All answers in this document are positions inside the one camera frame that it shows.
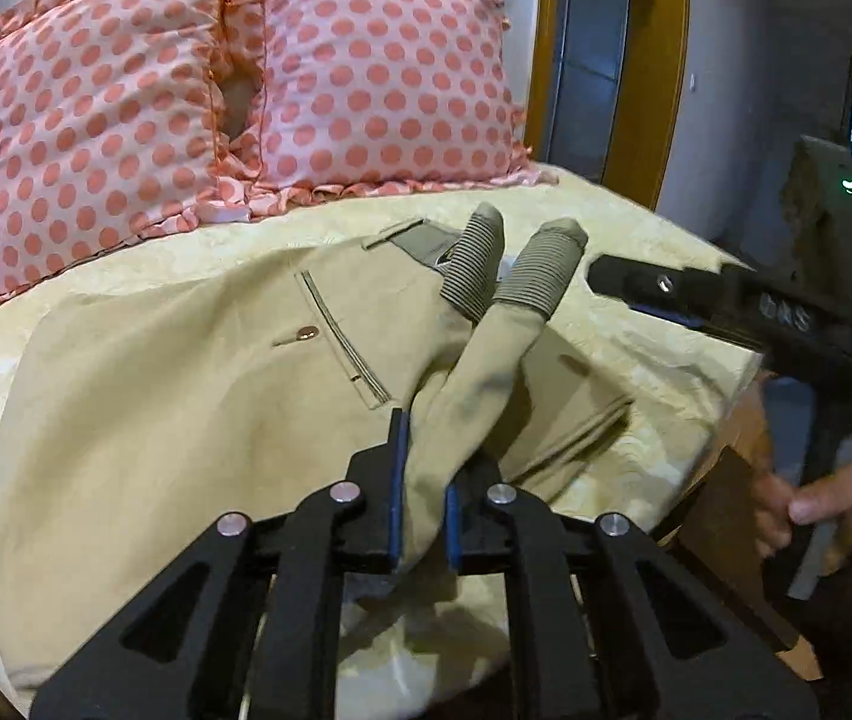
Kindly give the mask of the right human hand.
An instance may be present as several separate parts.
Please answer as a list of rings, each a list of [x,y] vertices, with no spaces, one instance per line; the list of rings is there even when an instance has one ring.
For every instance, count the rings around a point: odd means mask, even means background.
[[[852,461],[832,475],[801,488],[790,486],[774,473],[760,473],[751,495],[761,559],[785,550],[797,528],[823,522],[836,525],[823,558],[824,575],[839,571],[852,556]]]

